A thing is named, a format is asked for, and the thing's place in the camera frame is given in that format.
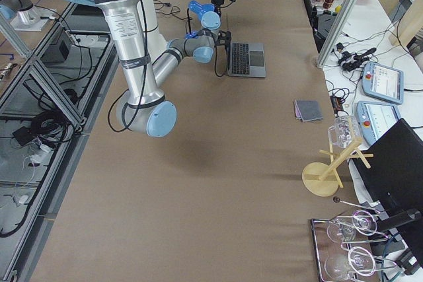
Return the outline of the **grey laptop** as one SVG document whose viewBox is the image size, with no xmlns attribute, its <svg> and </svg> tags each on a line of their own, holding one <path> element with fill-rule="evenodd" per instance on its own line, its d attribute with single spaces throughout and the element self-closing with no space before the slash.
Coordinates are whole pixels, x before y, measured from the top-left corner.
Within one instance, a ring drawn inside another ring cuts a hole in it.
<svg viewBox="0 0 423 282">
<path fill-rule="evenodd" d="M 234 42 L 230 36 L 226 75 L 242 78 L 265 78 L 264 44 Z"/>
</svg>

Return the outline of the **blue desk lamp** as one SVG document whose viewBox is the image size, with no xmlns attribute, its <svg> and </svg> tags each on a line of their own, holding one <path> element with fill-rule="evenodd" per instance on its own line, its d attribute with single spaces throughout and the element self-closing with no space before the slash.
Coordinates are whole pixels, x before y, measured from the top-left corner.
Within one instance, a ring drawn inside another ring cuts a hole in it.
<svg viewBox="0 0 423 282">
<path fill-rule="evenodd" d="M 185 35 L 185 39 L 197 38 L 201 35 L 217 36 L 221 26 L 219 15 L 215 12 L 215 6 L 211 3 L 201 4 L 197 1 L 191 1 L 188 4 L 188 10 L 195 13 L 200 21 L 202 28 L 200 30 L 189 31 Z"/>
</svg>

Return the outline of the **folded grey cloth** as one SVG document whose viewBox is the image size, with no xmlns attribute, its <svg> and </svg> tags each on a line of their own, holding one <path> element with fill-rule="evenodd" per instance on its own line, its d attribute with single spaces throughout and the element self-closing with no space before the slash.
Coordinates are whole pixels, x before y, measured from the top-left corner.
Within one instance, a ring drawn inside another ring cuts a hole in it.
<svg viewBox="0 0 423 282">
<path fill-rule="evenodd" d="M 295 117 L 303 122 L 322 120 L 321 108 L 316 100 L 294 100 Z"/>
</svg>

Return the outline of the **clear glass mug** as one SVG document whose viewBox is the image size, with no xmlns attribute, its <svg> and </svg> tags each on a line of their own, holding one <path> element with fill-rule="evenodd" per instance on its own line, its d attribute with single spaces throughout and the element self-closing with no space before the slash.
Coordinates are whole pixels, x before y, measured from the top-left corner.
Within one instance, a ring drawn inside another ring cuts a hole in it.
<svg viewBox="0 0 423 282">
<path fill-rule="evenodd" d="M 358 121 L 354 116 L 340 116 L 328 128 L 328 139 L 334 146 L 345 149 L 354 139 L 361 137 Z"/>
</svg>

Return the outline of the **blue teach pendant far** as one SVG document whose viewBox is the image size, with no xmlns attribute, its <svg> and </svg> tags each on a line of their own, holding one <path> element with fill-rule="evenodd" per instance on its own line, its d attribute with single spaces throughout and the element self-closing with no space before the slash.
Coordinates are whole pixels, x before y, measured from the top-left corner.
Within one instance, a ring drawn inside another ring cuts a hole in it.
<svg viewBox="0 0 423 282">
<path fill-rule="evenodd" d="M 367 62 L 363 70 L 362 89 L 364 94 L 402 104 L 404 100 L 404 72 L 381 65 Z"/>
</svg>

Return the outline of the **blue teach pendant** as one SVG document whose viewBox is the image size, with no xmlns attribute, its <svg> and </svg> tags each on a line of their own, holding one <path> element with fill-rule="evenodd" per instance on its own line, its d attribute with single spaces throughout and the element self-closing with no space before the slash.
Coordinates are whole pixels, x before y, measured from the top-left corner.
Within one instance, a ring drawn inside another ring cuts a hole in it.
<svg viewBox="0 0 423 282">
<path fill-rule="evenodd" d="M 368 145 L 373 145 L 401 119 L 396 105 L 369 101 L 357 102 L 356 117 Z"/>
<path fill-rule="evenodd" d="M 402 104 L 404 100 L 404 72 L 381 65 L 367 62 L 363 70 L 362 89 L 364 94 Z"/>
</svg>

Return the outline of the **blue teach pendant near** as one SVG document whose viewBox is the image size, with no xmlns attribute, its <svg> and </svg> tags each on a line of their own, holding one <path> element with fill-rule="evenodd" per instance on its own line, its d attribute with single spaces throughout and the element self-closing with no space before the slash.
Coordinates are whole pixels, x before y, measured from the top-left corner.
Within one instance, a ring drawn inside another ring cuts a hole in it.
<svg viewBox="0 0 423 282">
<path fill-rule="evenodd" d="M 401 119 L 396 105 L 369 101 L 357 102 L 356 117 L 368 145 L 373 145 Z"/>
</svg>

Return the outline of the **wooden mug tree stand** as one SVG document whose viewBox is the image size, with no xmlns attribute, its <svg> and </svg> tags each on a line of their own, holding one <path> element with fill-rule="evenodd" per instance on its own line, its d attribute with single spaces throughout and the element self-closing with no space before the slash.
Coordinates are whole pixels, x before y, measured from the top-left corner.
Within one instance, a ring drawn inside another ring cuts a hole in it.
<svg viewBox="0 0 423 282">
<path fill-rule="evenodd" d="M 362 144 L 362 137 L 355 137 L 351 143 L 341 152 L 333 151 L 334 144 L 329 143 L 329 151 L 320 150 L 320 153 L 330 157 L 330 164 L 322 162 L 309 163 L 302 172 L 304 186 L 312 193 L 320 197 L 329 197 L 336 193 L 338 188 L 344 185 L 337 172 L 337 168 L 348 159 L 360 159 L 366 168 L 371 168 L 368 162 L 373 154 L 363 154 L 359 149 Z"/>
</svg>

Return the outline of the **black monitor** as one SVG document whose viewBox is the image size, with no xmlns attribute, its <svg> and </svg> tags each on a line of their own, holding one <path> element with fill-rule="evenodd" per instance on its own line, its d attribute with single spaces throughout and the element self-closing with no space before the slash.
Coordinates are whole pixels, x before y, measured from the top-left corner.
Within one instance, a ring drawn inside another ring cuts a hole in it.
<svg viewBox="0 0 423 282">
<path fill-rule="evenodd" d="M 367 168 L 352 159 L 365 188 L 389 216 L 415 209 L 422 212 L 422 140 L 404 119 L 395 123 L 365 154 Z"/>
</svg>

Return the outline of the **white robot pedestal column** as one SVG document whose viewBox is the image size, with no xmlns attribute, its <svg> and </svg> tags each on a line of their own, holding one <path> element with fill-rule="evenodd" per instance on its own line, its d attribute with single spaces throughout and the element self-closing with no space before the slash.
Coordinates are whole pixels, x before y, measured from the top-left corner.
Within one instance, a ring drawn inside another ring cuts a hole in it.
<svg viewBox="0 0 423 282">
<path fill-rule="evenodd" d="M 155 48 L 165 49 L 167 41 L 160 33 L 157 16 L 155 11 L 154 0 L 141 0 L 139 6 L 139 16 L 144 34 L 148 37 L 148 45 Z"/>
</svg>

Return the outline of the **aluminium frame post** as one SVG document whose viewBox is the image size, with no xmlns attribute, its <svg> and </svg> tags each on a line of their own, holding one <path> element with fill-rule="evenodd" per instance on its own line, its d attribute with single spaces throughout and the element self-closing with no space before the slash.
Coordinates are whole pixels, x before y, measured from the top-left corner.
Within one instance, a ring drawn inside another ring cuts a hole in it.
<svg viewBox="0 0 423 282">
<path fill-rule="evenodd" d="M 340 33 L 342 32 L 344 25 L 355 5 L 357 0 L 344 0 L 342 8 L 338 15 L 336 16 L 335 22 L 332 25 L 330 32 L 322 46 L 322 49 L 319 53 L 319 56 L 316 60 L 316 66 L 319 69 L 322 69 L 327 62 L 327 59 L 334 48 Z"/>
</svg>

